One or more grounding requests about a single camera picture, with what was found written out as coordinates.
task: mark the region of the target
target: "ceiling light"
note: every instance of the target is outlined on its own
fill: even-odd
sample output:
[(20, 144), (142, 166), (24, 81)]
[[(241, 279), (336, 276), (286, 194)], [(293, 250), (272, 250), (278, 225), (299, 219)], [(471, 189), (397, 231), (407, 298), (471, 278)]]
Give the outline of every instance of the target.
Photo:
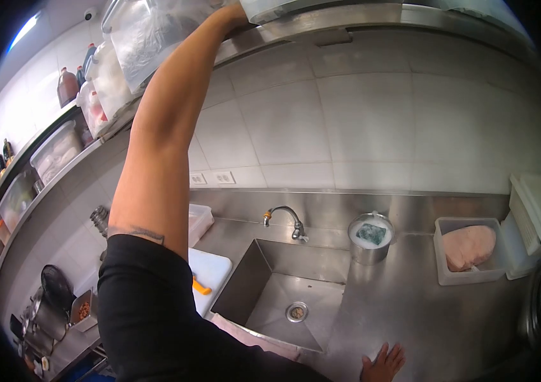
[(22, 29), (20, 30), (20, 32), (18, 32), (17, 35), (15, 35), (15, 38), (14, 38), (14, 41), (11, 43), (11, 45), (9, 45), (9, 49), (7, 51), (10, 51), (11, 48), (14, 47), (14, 45), (20, 41), (20, 39), (22, 37), (24, 37), (24, 35), (26, 33), (28, 33), (28, 31), (30, 31), (32, 29), (32, 27), (35, 26), (35, 24), (37, 24), (37, 19), (39, 19), (39, 13), (37, 13), (35, 16), (31, 17), (27, 22), (26, 24), (24, 24), (24, 26), (22, 27)]

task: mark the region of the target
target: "soapy water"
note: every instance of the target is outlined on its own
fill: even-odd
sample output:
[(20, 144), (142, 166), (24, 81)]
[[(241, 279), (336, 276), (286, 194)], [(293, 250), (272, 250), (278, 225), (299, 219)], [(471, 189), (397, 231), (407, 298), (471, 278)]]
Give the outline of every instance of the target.
[[(385, 237), (383, 237), (383, 240), (379, 245), (374, 244), (372, 241), (367, 241), (362, 238), (357, 237), (357, 232), (360, 230), (361, 226), (364, 224), (370, 224), (370, 225), (376, 225), (377, 227), (386, 229), (385, 231)], [(377, 249), (384, 247), (389, 244), (393, 237), (393, 234), (391, 233), (391, 229), (389, 228), (389, 225), (383, 220), (379, 218), (370, 218), (364, 221), (358, 221), (351, 227), (351, 230), (349, 230), (349, 238), (358, 246), (366, 249)]]

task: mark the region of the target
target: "orange knife handle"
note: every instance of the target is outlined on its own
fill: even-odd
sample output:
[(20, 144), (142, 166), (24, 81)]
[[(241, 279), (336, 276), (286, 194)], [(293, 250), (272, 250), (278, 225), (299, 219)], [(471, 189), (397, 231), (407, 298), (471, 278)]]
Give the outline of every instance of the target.
[(198, 291), (198, 293), (202, 295), (206, 296), (207, 294), (211, 293), (211, 288), (203, 288), (203, 286), (196, 281), (196, 276), (192, 276), (192, 286)]

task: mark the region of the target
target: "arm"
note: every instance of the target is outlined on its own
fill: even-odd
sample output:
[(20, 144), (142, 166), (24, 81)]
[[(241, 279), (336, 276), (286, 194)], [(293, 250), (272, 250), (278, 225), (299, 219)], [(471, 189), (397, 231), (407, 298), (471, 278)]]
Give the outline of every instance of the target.
[(154, 74), (132, 123), (109, 236), (139, 236), (187, 261), (188, 148), (220, 43), (246, 22), (238, 3), (214, 12)]

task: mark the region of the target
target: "stainless steel backsplash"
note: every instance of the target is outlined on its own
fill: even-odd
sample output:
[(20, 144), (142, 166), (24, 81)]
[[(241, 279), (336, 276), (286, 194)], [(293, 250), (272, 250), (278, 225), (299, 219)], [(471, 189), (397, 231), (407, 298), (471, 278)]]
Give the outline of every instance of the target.
[[(397, 232), (434, 233), (441, 216), (490, 217), (508, 214), (508, 195), (411, 193), (375, 194), (360, 191), (277, 191), (267, 189), (192, 189), (190, 203), (208, 205), (217, 218), (262, 222), (266, 210), (288, 205), (305, 227), (346, 229), (360, 213), (374, 210), (389, 217)], [(273, 224), (290, 225), (283, 211)]]

